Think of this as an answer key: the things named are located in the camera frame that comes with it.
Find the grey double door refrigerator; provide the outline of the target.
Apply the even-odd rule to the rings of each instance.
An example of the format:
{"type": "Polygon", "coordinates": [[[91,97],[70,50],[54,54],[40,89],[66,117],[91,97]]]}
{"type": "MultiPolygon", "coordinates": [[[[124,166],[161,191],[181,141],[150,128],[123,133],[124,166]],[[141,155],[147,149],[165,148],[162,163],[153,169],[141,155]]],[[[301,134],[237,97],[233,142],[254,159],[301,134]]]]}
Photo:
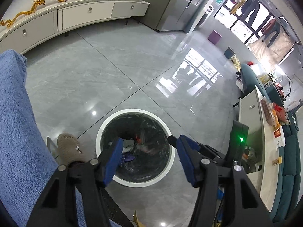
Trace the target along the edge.
{"type": "Polygon", "coordinates": [[[206,0],[144,0],[149,2],[139,21],[157,32],[186,31],[206,0]]]}

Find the golden dragon figurine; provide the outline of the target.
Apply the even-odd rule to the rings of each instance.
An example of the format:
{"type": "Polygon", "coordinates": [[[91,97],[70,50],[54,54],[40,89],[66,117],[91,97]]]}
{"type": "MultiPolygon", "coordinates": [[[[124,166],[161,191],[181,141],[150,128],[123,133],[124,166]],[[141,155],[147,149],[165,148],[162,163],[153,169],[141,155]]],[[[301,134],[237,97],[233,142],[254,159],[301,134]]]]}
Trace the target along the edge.
{"type": "Polygon", "coordinates": [[[30,15],[35,13],[38,6],[40,5],[45,5],[45,0],[34,0],[30,10],[19,12],[17,15],[15,15],[13,19],[1,20],[1,26],[3,27],[6,26],[7,28],[11,28],[18,17],[22,15],[30,15]]]}

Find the purple cube stool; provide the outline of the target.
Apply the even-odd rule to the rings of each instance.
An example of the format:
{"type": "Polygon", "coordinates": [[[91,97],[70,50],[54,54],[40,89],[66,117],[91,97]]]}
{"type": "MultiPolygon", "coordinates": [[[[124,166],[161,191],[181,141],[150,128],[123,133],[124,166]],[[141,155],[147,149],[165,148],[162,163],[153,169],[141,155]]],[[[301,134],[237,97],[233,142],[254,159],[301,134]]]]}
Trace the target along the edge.
{"type": "Polygon", "coordinates": [[[218,44],[221,38],[222,36],[216,30],[213,30],[208,36],[208,40],[214,45],[218,44]]]}

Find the dark small waste bin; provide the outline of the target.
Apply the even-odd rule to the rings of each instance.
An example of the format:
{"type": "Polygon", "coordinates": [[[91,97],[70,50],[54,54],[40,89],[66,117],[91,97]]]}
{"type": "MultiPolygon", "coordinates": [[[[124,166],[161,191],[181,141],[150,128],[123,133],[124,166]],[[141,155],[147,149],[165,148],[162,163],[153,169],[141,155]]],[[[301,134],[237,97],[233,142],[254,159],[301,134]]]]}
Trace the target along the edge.
{"type": "Polygon", "coordinates": [[[232,57],[233,55],[235,55],[236,53],[235,53],[235,51],[234,51],[232,48],[227,47],[226,51],[225,51],[223,54],[224,54],[224,56],[225,56],[227,59],[231,59],[231,57],[232,57]]]}

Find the beige slipper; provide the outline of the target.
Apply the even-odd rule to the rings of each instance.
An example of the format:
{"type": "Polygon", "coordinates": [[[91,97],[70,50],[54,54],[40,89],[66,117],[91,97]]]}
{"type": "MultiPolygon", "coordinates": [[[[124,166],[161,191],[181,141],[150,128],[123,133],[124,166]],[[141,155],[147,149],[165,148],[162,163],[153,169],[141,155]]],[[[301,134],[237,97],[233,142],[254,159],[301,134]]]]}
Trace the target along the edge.
{"type": "Polygon", "coordinates": [[[57,138],[57,145],[58,154],[65,165],[87,161],[82,146],[72,134],[60,134],[57,138]]]}

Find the teal sofa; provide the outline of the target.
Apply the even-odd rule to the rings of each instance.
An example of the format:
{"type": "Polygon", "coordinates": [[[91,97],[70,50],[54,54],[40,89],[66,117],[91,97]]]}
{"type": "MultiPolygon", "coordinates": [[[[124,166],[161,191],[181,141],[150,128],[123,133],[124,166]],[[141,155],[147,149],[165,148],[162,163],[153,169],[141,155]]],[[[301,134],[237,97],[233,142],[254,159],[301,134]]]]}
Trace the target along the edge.
{"type": "MultiPolygon", "coordinates": [[[[279,157],[273,161],[273,165],[279,166],[279,175],[274,204],[269,213],[273,222],[284,221],[297,205],[301,182],[296,116],[284,110],[282,101],[277,95],[270,94],[270,89],[263,86],[249,65],[241,64],[240,67],[244,97],[254,91],[255,87],[260,90],[263,96],[261,106],[268,124],[274,131],[274,142],[277,145],[279,157]]],[[[247,146],[241,161],[247,175],[256,171],[256,155],[255,150],[247,146]]]]}

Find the white side table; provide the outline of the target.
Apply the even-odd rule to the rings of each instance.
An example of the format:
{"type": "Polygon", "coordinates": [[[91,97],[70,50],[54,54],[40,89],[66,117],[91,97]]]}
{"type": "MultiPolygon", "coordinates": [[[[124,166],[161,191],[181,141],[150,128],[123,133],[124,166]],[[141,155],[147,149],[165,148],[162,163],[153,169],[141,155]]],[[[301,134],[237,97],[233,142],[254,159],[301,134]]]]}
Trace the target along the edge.
{"type": "Polygon", "coordinates": [[[247,146],[256,152],[256,171],[248,177],[255,186],[268,211],[272,210],[278,184],[279,166],[273,161],[279,157],[274,142],[273,128],[268,124],[261,106],[263,96],[255,87],[254,91],[239,100],[238,121],[249,127],[247,146]]]}

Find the blue fluffy bed cover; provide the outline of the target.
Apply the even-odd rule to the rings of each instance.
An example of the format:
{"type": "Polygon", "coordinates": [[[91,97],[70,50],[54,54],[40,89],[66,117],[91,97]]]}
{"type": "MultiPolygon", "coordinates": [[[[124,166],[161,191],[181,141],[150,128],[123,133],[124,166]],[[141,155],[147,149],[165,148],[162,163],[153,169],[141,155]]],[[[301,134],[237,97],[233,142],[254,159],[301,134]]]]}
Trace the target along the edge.
{"type": "Polygon", "coordinates": [[[58,168],[35,122],[26,61],[12,49],[1,53],[1,202],[18,226],[58,168]]]}

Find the white round trash bin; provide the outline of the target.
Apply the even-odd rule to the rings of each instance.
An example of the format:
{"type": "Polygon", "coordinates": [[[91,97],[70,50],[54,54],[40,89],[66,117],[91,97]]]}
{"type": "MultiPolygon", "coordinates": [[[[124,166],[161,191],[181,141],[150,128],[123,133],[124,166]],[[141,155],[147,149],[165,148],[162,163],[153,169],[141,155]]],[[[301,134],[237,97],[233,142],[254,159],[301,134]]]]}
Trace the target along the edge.
{"type": "Polygon", "coordinates": [[[153,113],[124,109],[101,124],[95,151],[100,155],[114,138],[121,138],[123,149],[113,180],[126,187],[148,187],[161,181],[173,166],[176,150],[167,141],[171,134],[153,113]]]}

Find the white low tv cabinet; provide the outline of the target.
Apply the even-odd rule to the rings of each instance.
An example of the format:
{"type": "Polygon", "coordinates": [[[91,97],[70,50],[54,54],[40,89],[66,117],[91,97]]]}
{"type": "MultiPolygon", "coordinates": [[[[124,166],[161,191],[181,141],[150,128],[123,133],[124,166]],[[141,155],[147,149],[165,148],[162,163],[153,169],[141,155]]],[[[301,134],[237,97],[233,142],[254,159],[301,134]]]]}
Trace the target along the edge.
{"type": "Polygon", "coordinates": [[[14,49],[23,54],[39,44],[87,25],[144,16],[144,0],[69,0],[42,6],[19,17],[11,28],[1,29],[1,52],[14,49]]]}

